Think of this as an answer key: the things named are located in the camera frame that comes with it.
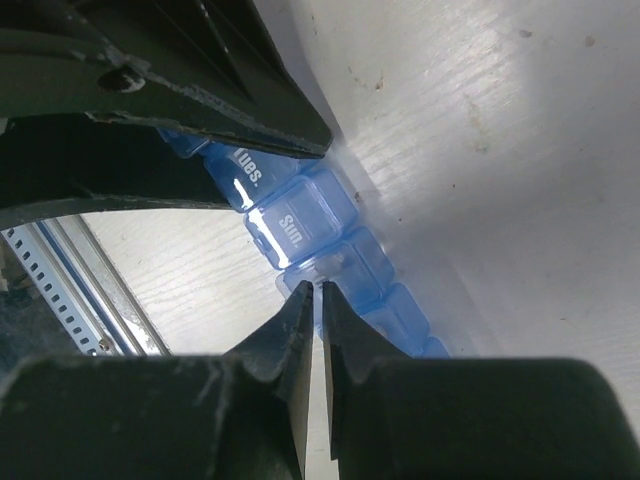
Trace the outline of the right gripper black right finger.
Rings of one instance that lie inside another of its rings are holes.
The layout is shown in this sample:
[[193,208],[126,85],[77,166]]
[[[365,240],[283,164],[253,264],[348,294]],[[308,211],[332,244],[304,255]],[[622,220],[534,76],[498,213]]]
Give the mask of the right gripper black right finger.
[[323,286],[331,457],[343,479],[635,479],[604,376],[569,358],[424,359]]

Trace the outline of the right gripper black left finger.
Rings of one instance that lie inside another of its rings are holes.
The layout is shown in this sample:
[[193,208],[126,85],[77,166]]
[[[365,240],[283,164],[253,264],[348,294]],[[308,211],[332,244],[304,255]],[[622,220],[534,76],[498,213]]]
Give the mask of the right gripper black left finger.
[[313,288],[221,355],[44,356],[1,389],[5,479],[300,479]]

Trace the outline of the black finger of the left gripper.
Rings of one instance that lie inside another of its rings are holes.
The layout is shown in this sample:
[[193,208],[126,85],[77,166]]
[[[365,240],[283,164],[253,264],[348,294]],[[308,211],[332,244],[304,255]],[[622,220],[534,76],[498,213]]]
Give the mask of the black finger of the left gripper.
[[84,115],[13,118],[1,135],[1,227],[83,213],[229,208],[199,156],[151,127]]
[[5,1],[1,113],[85,114],[298,158],[333,139],[251,1]]

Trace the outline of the blue weekly pill organizer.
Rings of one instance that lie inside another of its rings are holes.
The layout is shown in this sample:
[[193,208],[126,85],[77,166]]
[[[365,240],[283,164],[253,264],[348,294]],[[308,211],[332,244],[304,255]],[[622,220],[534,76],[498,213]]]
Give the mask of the blue weekly pill organizer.
[[202,157],[213,183],[242,214],[253,243],[277,270],[283,295],[302,281],[313,283],[320,295],[331,281],[361,318],[404,353],[448,357],[330,168],[168,129],[159,135],[180,157]]

